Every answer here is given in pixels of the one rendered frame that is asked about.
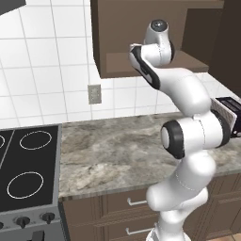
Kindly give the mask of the dark brown tall cabinet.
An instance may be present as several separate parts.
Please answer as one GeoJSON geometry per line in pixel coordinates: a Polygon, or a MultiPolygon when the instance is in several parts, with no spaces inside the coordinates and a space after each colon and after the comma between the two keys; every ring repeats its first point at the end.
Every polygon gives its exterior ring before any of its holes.
{"type": "Polygon", "coordinates": [[[182,50],[241,98],[241,0],[187,11],[182,50]]]}

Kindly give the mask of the dark range hood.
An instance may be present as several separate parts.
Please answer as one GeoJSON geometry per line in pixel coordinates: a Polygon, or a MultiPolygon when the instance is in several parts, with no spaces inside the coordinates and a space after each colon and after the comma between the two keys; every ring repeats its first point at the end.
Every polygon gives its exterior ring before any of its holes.
{"type": "Polygon", "coordinates": [[[25,0],[0,0],[0,16],[25,5],[25,0]]]}

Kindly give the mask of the brown wall cabinet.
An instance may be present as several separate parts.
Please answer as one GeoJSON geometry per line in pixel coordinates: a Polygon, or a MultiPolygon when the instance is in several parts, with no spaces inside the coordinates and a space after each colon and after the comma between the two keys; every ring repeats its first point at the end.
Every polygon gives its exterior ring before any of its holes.
{"type": "Polygon", "coordinates": [[[141,43],[149,23],[169,24],[175,56],[168,68],[207,72],[224,0],[90,0],[93,56],[102,78],[137,76],[129,45],[141,43]]]}

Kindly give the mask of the black hob stove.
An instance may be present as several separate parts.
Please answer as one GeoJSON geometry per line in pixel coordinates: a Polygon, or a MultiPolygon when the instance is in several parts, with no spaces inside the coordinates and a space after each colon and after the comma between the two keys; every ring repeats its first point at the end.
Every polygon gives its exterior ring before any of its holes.
{"type": "Polygon", "coordinates": [[[58,209],[61,126],[0,130],[0,241],[66,241],[58,209]],[[54,213],[47,224],[44,213],[54,213]],[[29,217],[22,229],[18,217],[29,217]]]}

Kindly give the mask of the grey wall outlet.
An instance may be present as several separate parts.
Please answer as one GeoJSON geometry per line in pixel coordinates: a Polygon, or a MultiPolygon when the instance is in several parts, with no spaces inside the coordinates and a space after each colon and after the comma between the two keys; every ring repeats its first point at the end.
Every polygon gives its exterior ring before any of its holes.
{"type": "Polygon", "coordinates": [[[88,102],[90,104],[100,104],[102,102],[100,85],[88,85],[88,102]]]}

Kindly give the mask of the black and white toaster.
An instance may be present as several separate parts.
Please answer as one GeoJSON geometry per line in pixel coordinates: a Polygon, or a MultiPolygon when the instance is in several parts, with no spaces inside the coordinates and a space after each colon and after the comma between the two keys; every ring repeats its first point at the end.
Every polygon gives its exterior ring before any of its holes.
{"type": "Polygon", "coordinates": [[[241,104],[232,97],[212,98],[212,109],[215,109],[231,128],[231,138],[241,137],[241,104]]]}

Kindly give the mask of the brown base cabinet door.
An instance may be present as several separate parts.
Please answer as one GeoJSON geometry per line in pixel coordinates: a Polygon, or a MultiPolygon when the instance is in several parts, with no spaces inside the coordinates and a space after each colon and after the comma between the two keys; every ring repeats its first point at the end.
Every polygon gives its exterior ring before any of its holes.
{"type": "Polygon", "coordinates": [[[206,211],[203,239],[241,233],[241,173],[216,177],[206,211]]]}

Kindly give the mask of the brown drawer front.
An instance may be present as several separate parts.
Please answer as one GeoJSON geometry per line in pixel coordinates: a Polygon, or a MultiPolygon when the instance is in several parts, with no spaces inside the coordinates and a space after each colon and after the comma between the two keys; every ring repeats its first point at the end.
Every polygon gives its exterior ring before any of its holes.
{"type": "Polygon", "coordinates": [[[127,198],[131,198],[132,201],[145,201],[147,189],[131,190],[120,193],[113,193],[103,195],[102,201],[102,217],[114,217],[121,215],[142,214],[151,213],[152,210],[148,204],[142,204],[137,206],[130,206],[127,203],[127,198]]]}
{"type": "Polygon", "coordinates": [[[131,231],[149,229],[157,221],[157,215],[146,215],[109,222],[103,226],[103,241],[145,241],[148,233],[128,235],[125,228],[131,231]]]}

